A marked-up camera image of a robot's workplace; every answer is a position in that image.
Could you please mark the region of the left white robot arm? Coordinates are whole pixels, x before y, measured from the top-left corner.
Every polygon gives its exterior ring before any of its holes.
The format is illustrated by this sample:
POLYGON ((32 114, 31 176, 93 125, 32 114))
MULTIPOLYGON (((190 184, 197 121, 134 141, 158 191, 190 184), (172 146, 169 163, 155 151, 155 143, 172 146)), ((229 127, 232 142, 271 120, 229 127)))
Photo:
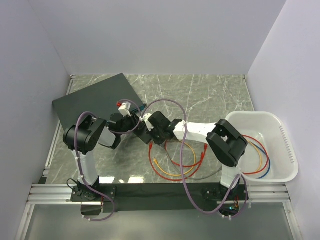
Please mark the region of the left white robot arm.
POLYGON ((135 113, 130 116, 113 114, 110 121, 96 118, 92 112, 81 113, 75 125, 66 129, 63 142, 76 160, 78 182, 86 185, 82 194, 89 201, 100 197, 101 189, 95 185, 99 175, 95 167, 93 150, 99 144, 109 149, 116 149, 121 143, 121 138, 136 130, 140 120, 135 113))

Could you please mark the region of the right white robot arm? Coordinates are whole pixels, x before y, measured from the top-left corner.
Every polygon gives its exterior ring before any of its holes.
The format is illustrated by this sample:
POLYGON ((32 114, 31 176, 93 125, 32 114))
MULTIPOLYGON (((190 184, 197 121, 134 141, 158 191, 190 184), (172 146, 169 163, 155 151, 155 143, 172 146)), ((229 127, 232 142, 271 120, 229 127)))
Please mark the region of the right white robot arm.
POLYGON ((227 120, 217 123, 187 122, 182 119, 170 121, 160 111, 142 118, 153 141, 161 145, 166 140, 194 141, 207 144, 222 164, 220 195, 230 200, 238 193, 235 179, 240 170, 238 163, 245 154, 247 140, 227 120))

